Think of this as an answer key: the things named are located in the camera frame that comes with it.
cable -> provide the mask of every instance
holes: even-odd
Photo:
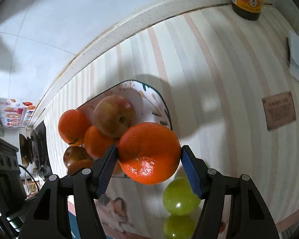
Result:
[[[19,164],[19,167],[21,167],[23,170],[25,170],[25,171],[30,175],[31,179],[34,181],[35,185],[37,186],[37,191],[39,192],[40,189],[39,189],[39,186],[37,185],[37,181],[33,178],[33,176],[29,173],[29,171],[28,171],[26,168],[24,168],[24,167],[23,167],[22,165],[20,165],[20,164]]]
[[[25,172],[25,185],[26,185],[26,193],[30,195],[29,188],[28,188],[28,180],[27,180],[27,173]]]

red apple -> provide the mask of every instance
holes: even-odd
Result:
[[[23,102],[22,104],[25,106],[30,106],[30,105],[32,105],[32,102]]]
[[[69,166],[68,175],[72,175],[82,168],[91,168],[92,164],[93,161],[91,159],[75,161]]]
[[[69,167],[80,160],[86,160],[89,159],[90,157],[86,153],[85,149],[83,147],[68,147],[63,155],[63,162],[65,164],[65,167],[69,169]]]
[[[94,123],[101,133],[118,138],[133,124],[135,110],[131,102],[120,96],[102,99],[94,110]]]

blue gripper pad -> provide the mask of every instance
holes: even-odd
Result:
[[[117,162],[117,147],[109,146],[105,155],[102,157],[99,162],[98,173],[93,173],[93,175],[98,175],[98,188],[97,188],[97,196],[98,198],[105,193],[107,186],[110,182],[110,178],[112,176],[113,170],[115,168]]]
[[[196,157],[194,156],[189,146],[182,147],[180,160],[182,161],[182,165],[184,167],[193,193],[196,194],[200,199],[202,199],[204,194],[201,187],[201,179],[193,163],[193,161],[196,160]]]

orange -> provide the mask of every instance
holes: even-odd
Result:
[[[28,110],[34,110],[36,107],[34,105],[27,106]]]
[[[85,133],[84,148],[92,159],[103,157],[112,144],[114,144],[113,138],[102,134],[94,125],[89,127]]]
[[[142,184],[157,184],[170,178],[180,161],[180,144],[167,127],[145,122],[129,128],[118,143],[123,171]]]
[[[68,110],[59,119],[58,131],[70,146],[79,146],[83,144],[84,134],[90,126],[88,118],[82,112]]]

screw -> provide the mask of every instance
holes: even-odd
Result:
[[[49,177],[49,181],[55,181],[57,178],[57,176],[55,174],[52,174],[50,177]]]
[[[82,171],[82,173],[85,174],[85,175],[89,174],[90,172],[91,172],[90,169],[84,169],[84,170]]]
[[[207,171],[210,175],[215,175],[217,173],[217,171],[213,168],[208,169]]]
[[[249,181],[250,177],[247,175],[247,174],[243,174],[241,176],[241,178],[244,180],[244,181]]]

